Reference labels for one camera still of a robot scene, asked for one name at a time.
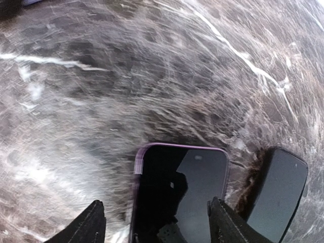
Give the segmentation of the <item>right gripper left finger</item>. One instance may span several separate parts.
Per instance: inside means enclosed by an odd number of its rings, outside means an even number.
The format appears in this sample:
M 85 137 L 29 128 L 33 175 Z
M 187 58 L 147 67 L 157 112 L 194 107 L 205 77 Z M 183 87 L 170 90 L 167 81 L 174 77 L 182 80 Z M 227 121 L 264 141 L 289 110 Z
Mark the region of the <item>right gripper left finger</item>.
M 105 240 L 105 232 L 104 205 L 102 201 L 95 200 L 48 243 L 101 243 Z

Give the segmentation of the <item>black phone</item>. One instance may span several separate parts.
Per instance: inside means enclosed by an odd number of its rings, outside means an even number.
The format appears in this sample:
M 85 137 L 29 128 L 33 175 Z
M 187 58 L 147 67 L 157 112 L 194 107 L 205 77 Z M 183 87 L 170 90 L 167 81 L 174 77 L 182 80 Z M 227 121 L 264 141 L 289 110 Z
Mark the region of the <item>black phone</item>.
M 308 164 L 281 147 L 269 148 L 241 217 L 272 242 L 282 242 L 300 203 Z

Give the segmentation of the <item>lavender phone case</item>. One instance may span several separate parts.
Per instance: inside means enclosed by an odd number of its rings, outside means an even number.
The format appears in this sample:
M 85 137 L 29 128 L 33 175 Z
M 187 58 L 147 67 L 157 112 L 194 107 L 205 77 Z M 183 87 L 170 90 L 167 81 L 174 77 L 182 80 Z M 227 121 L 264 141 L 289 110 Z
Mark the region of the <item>lavender phone case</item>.
M 30 6 L 30 5 L 33 5 L 33 4 L 36 4 L 38 2 L 41 2 L 42 0 L 23 0 L 22 1 L 22 6 Z

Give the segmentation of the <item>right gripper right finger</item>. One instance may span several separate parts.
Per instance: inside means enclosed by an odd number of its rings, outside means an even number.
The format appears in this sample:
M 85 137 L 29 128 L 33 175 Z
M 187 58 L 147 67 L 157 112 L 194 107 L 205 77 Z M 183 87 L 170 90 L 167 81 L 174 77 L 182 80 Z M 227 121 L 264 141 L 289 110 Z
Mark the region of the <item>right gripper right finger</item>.
M 220 198 L 208 201 L 207 212 L 212 243 L 271 243 Z

